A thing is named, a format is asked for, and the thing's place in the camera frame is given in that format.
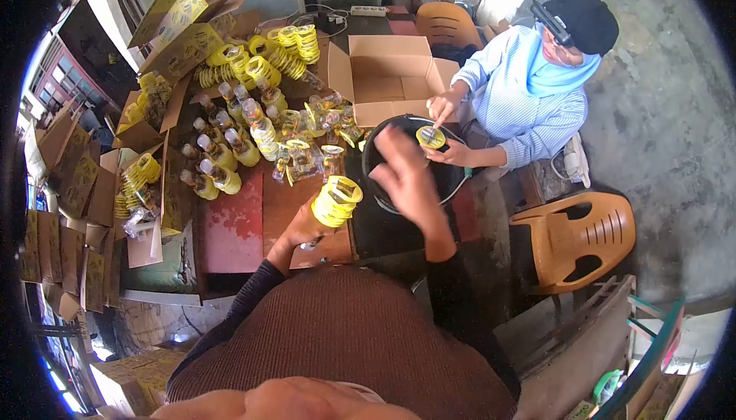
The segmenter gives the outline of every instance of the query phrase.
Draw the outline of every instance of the light blue hijab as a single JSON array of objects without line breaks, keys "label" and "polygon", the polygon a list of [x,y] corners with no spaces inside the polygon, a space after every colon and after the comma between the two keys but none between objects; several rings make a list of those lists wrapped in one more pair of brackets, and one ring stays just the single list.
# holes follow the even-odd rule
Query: light blue hijab
[{"label": "light blue hijab", "polygon": [[583,63],[577,67],[560,67],[551,64],[542,56],[542,23],[537,23],[536,31],[519,34],[519,50],[512,64],[519,67],[517,74],[526,68],[526,92],[535,98],[553,94],[566,94],[581,86],[601,65],[600,54],[583,53]]}]

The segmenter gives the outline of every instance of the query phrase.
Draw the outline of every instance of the striped shirt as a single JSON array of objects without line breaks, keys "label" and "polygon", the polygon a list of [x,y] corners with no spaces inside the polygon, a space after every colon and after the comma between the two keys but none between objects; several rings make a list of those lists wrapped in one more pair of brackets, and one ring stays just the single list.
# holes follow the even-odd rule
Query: striped shirt
[{"label": "striped shirt", "polygon": [[588,111],[583,87],[537,98],[514,79],[511,60],[519,51],[515,37],[534,31],[513,26],[499,34],[470,57],[451,82],[462,80],[470,87],[475,117],[506,151],[508,169],[552,158],[580,129]]}]

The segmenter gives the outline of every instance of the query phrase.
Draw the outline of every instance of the plastic chair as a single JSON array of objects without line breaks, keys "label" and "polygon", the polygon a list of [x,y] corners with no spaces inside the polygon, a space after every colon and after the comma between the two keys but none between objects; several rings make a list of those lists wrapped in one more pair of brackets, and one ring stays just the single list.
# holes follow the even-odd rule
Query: plastic chair
[{"label": "plastic chair", "polygon": [[[567,208],[590,204],[590,212],[570,220]],[[532,294],[561,294],[590,284],[611,271],[633,248],[636,232],[629,202],[619,195],[585,192],[513,215],[509,225],[529,225],[539,286]],[[593,255],[601,266],[566,282],[575,260]]]},{"label": "plastic chair", "polygon": [[430,46],[450,43],[460,48],[475,45],[483,49],[481,37],[467,11],[447,2],[428,2],[417,11],[417,31],[427,37]]}]

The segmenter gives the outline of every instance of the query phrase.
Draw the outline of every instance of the black cap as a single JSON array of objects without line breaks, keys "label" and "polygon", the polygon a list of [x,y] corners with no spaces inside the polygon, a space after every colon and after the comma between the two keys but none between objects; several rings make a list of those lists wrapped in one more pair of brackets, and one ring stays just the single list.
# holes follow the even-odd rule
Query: black cap
[{"label": "black cap", "polygon": [[562,19],[575,47],[585,54],[603,56],[616,43],[618,22],[601,0],[549,0],[544,7]]}]

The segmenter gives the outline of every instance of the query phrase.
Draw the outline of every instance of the red table surface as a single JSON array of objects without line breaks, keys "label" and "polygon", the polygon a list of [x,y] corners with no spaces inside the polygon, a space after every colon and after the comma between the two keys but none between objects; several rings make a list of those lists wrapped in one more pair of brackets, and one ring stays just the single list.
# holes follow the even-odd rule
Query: red table surface
[{"label": "red table surface", "polygon": [[[404,14],[409,11],[403,5],[389,5],[387,7],[390,12],[396,14]],[[394,35],[419,35],[417,26],[414,25],[413,20],[390,20],[389,26]]]},{"label": "red table surface", "polygon": [[200,206],[203,270],[205,273],[252,273],[263,260],[263,169],[238,167],[243,180],[235,195],[220,192]]}]

